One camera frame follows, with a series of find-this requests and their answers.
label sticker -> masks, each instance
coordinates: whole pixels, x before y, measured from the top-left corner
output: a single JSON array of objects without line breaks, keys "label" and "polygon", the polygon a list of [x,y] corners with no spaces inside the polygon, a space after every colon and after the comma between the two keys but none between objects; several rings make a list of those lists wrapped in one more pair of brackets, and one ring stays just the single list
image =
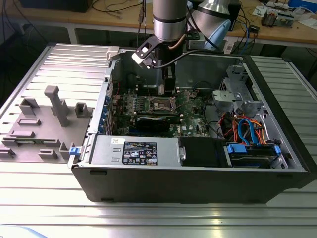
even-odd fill
[{"label": "label sticker", "polygon": [[125,142],[124,138],[112,138],[111,139],[111,144],[123,145],[124,142]]},{"label": "label sticker", "polygon": [[155,142],[124,142],[122,163],[125,165],[158,165]]}]

motherboard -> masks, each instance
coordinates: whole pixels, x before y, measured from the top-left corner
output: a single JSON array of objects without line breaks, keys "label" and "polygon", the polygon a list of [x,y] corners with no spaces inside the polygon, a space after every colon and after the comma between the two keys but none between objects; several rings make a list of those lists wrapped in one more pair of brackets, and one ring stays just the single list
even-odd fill
[{"label": "motherboard", "polygon": [[175,96],[138,95],[127,90],[113,98],[113,134],[174,138],[209,137],[203,109],[206,97],[182,90]]}]

blue latch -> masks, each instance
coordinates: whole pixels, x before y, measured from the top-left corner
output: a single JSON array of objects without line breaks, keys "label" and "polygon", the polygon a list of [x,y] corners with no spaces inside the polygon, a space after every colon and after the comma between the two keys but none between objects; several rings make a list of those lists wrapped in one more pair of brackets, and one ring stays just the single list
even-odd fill
[{"label": "blue latch", "polygon": [[229,144],[227,146],[228,153],[246,153],[247,149],[245,145]]},{"label": "blue latch", "polygon": [[278,145],[275,145],[274,146],[274,149],[275,149],[275,151],[276,151],[276,153],[278,154],[278,155],[280,155],[282,152],[281,152],[281,148],[278,146]]},{"label": "blue latch", "polygon": [[69,149],[69,154],[70,155],[80,155],[81,154],[81,146],[71,147]]}]

desk clutter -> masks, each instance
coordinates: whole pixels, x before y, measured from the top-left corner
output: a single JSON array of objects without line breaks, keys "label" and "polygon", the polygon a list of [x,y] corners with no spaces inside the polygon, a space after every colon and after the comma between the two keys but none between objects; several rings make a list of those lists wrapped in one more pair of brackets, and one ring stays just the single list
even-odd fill
[{"label": "desk clutter", "polygon": [[267,3],[261,1],[262,5],[256,6],[252,15],[262,17],[261,24],[266,27],[281,26],[292,27],[295,21],[299,21],[313,29],[315,26],[315,19],[310,18],[315,15],[317,11],[317,3],[309,5],[300,5],[300,1],[289,1],[290,5],[286,4],[286,1],[280,2],[278,0],[267,1]]}]

side panel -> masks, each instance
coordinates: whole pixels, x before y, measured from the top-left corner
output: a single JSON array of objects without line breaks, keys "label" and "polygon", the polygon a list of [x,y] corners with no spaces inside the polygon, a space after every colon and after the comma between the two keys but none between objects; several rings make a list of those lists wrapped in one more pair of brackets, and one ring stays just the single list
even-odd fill
[{"label": "side panel", "polygon": [[94,202],[266,203],[308,173],[72,168]]},{"label": "side panel", "polygon": [[260,93],[265,98],[266,102],[264,102],[264,104],[268,105],[267,109],[269,113],[273,115],[275,119],[277,120],[278,124],[280,125],[283,133],[285,134],[288,142],[290,143],[292,149],[294,150],[296,156],[300,160],[304,169],[309,171],[311,174],[304,183],[307,184],[310,181],[313,181],[314,179],[316,179],[316,175],[317,175],[316,163],[312,159],[307,148],[303,144],[302,140],[300,139],[299,135],[294,129],[292,123],[290,122],[289,118],[286,116],[285,112],[283,111],[279,102],[275,98],[270,87],[268,86],[267,82],[264,80],[262,74],[260,73],[258,67],[254,63],[252,58],[250,56],[246,56],[244,57],[244,61],[250,73],[253,76],[253,80],[256,82],[258,86],[258,90],[260,90]]}]

